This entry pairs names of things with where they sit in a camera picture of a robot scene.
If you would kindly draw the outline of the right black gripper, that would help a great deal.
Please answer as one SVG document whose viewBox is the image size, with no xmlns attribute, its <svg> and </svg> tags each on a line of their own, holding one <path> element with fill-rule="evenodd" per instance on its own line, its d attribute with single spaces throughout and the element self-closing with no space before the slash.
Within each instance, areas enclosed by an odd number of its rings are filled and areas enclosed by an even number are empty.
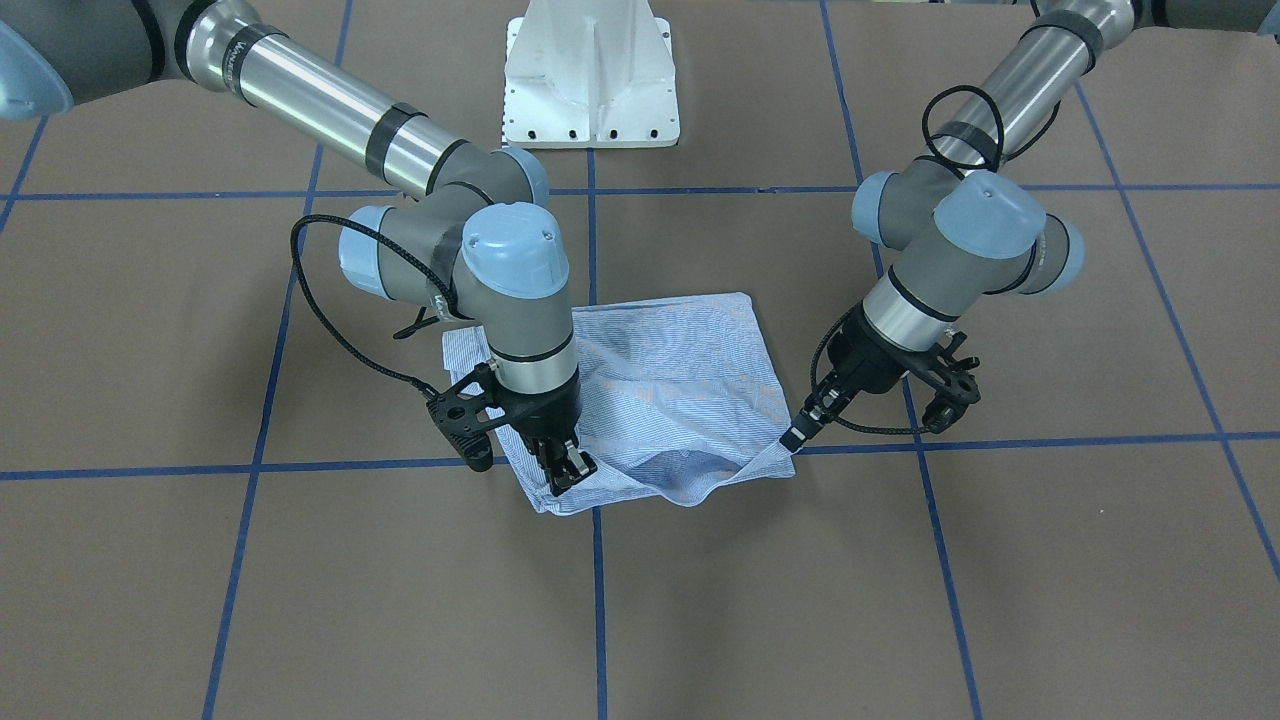
<svg viewBox="0 0 1280 720">
<path fill-rule="evenodd" d="M 559 387 L 535 395 L 517 392 L 497 380 L 495 396 L 499 406 L 515 415 L 509 425 L 541 465 L 553 497 L 596 470 L 591 456 L 580 448 L 576 432 L 581 416 L 579 372 Z"/>
</svg>

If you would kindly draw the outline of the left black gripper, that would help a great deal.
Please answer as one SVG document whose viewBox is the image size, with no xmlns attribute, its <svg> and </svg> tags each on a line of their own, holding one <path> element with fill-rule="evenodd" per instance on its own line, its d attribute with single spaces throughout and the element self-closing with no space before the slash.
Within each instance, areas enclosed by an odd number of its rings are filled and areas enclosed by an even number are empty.
<svg viewBox="0 0 1280 720">
<path fill-rule="evenodd" d="M 922 351 L 886 341 L 865 318 L 838 319 L 812 359 L 812 389 L 800 410 L 800 428 L 791 425 L 780 437 L 780 445 L 796 454 L 805 445 L 803 430 L 822 430 L 831 423 L 854 430 L 878 430 L 879 427 L 846 421 L 841 413 L 859 393 L 888 392 L 922 360 Z"/>
</svg>

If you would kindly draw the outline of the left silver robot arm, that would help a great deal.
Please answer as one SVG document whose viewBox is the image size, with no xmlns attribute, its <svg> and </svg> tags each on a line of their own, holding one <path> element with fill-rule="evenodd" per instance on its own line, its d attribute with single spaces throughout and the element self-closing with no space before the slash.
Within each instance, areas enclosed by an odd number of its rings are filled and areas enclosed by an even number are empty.
<svg viewBox="0 0 1280 720">
<path fill-rule="evenodd" d="M 913 375 L 934 397 L 923 433 L 948 429 L 980 398 L 974 357 L 959 357 L 960 316 L 982 296 L 1048 293 L 1082 269 L 1085 249 L 1073 224 L 1048 214 L 1001 168 L 1037 142 L 1062 97 L 1101 56 L 1134 31 L 1158 27 L 1277 33 L 1275 1 L 1046 1 L 1009 55 L 937 127 L 922 118 L 925 151 L 900 172 L 859 186 L 854 228 L 897 252 L 870 292 L 819 342 L 826 375 L 780 442 L 799 451 L 838 424 L 859 395 L 882 395 Z"/>
</svg>

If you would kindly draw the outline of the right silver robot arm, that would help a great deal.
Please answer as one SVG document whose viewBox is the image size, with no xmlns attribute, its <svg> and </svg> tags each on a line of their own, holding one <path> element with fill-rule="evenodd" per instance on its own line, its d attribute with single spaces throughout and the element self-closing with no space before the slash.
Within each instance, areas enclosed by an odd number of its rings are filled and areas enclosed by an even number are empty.
<svg viewBox="0 0 1280 720">
<path fill-rule="evenodd" d="M 553 495 L 595 471 L 576 432 L 570 261 L 535 156 L 468 142 L 311 53 L 247 1 L 5 1 L 1 18 L 8 120 L 186 79 L 285 122 L 399 191 L 402 208 L 297 220 L 294 273 L 303 270 L 301 232 L 338 225 L 352 286 L 419 306 L 419 325 L 483 328 L 486 355 L 448 389 L 376 365 L 425 397 L 472 470 L 492 466 L 490 433 L 509 427 Z"/>
</svg>

